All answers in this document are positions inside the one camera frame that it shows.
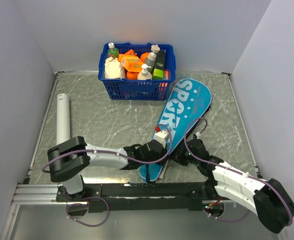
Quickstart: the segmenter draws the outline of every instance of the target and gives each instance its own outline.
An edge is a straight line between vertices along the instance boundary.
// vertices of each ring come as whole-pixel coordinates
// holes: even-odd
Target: blue snowboard
[[[173,152],[184,138],[185,130],[191,121],[201,117],[207,111],[212,101],[212,94],[207,86],[189,77],[179,78],[183,79],[176,83],[172,89],[158,121],[158,124],[164,124],[170,129],[172,136],[170,153]],[[146,165],[141,166],[138,172],[145,181],[147,169],[149,181],[154,182],[161,174],[163,166],[156,163],[149,164],[148,168],[146,168]]]

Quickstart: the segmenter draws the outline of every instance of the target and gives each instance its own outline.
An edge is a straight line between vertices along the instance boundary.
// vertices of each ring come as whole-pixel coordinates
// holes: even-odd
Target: white pump
[[[160,51],[160,47],[158,46],[158,44],[156,45],[151,45],[151,51],[154,52],[155,54],[157,54]]]
[[[152,74],[147,70],[147,68],[152,68],[151,66],[148,66],[147,64],[141,65],[141,72],[138,74],[137,79],[138,80],[147,80],[152,79]]]

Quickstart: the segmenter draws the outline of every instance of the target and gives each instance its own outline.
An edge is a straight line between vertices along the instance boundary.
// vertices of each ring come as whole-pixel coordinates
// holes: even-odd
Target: orange box
[[[137,56],[133,55],[119,55],[119,62],[129,72],[140,73],[144,62]]]
[[[163,79],[164,80],[168,80],[169,79],[169,71],[168,70],[164,70],[163,71]]]
[[[133,56],[136,56],[137,53],[135,53],[134,50],[130,49],[128,52],[125,53],[125,55],[133,55]]]

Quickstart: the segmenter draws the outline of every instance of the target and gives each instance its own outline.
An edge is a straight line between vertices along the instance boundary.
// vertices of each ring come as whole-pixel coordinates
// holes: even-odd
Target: white wall
[[[294,0],[271,2],[231,76],[262,175],[294,200]]]
[[[231,73],[271,0],[14,0],[54,71],[97,70],[107,42],[170,43],[177,69]]]
[[[0,0],[0,234],[26,176],[54,75],[12,0]]]

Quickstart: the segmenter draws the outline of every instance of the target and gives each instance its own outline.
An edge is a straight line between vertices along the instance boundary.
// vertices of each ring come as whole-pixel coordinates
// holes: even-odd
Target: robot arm
[[[82,178],[75,176],[80,176],[79,172],[87,166],[133,170],[146,162],[156,161],[167,155],[166,131],[160,131],[156,139],[144,145],[111,149],[89,145],[83,137],[74,137],[48,150],[47,166],[50,169],[51,181],[62,182],[67,192],[75,195],[83,191],[84,186]],[[187,146],[190,151],[182,146],[170,158],[181,165],[195,164],[199,171],[208,177],[209,185],[215,194],[251,210],[262,224],[274,233],[279,233],[291,222],[294,216],[294,203],[277,180],[256,179],[248,173],[239,171],[219,157],[209,155],[202,140],[196,137],[190,140]],[[197,158],[213,164],[199,161]],[[167,158],[163,158],[158,164],[164,164],[166,160]]]
[[[158,164],[167,160],[168,134],[162,130],[155,135],[155,139],[144,145],[135,144],[123,148],[113,149],[93,146],[85,143],[81,136],[69,139],[47,151],[50,179],[53,183],[62,183],[68,194],[73,195],[83,191],[83,180],[78,174],[88,166],[111,167],[120,170],[134,170],[144,162],[152,162],[163,157]]]
[[[181,165],[196,165],[199,171],[208,177],[219,196],[233,200],[252,211],[260,222],[274,233],[279,233],[291,224],[294,202],[279,181],[250,176],[248,172],[232,167],[219,157],[209,155],[203,141],[195,135],[187,142],[187,147],[182,145],[173,160]]]

